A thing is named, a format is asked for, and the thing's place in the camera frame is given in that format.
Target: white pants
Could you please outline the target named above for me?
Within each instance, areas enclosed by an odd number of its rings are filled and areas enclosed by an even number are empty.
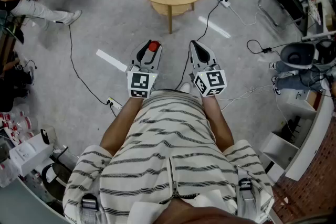
[[[58,21],[66,24],[70,22],[73,17],[72,12],[50,10],[45,5],[33,0],[20,0],[19,4],[17,4],[17,6],[11,12],[15,16],[26,15],[29,18],[33,17],[32,20],[42,28],[46,26],[46,20],[50,20],[52,22]]]

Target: blue jeans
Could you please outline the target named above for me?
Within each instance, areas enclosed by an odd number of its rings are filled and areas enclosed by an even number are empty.
[[[276,71],[279,73],[298,70],[299,74],[288,76],[283,79],[277,79],[275,86],[279,89],[295,89],[295,90],[323,90],[320,81],[320,71],[316,67],[311,69],[298,69],[286,65],[282,61],[276,62]]]

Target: table leg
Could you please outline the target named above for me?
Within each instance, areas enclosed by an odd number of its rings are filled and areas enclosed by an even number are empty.
[[[168,5],[168,21],[169,21],[169,34],[173,32],[173,14],[172,14],[172,6]]]

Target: zipper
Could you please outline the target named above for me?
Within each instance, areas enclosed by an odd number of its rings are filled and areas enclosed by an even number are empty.
[[[172,200],[173,198],[194,199],[197,195],[199,195],[199,193],[188,194],[188,195],[180,195],[179,191],[177,190],[177,182],[174,180],[174,177],[173,177],[173,167],[172,167],[172,162],[171,162],[170,158],[169,158],[169,165],[170,165],[170,175],[171,175],[172,183],[173,183],[173,194],[170,198],[168,198],[164,201],[161,201],[159,204],[164,205],[167,202],[169,202],[170,200]]]

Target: black buckle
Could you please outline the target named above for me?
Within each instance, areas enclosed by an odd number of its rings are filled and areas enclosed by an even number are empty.
[[[82,197],[82,208],[86,210],[98,211],[98,201],[95,195],[86,194]]]
[[[249,178],[243,178],[239,181],[240,191],[242,190],[252,190],[252,182]]]

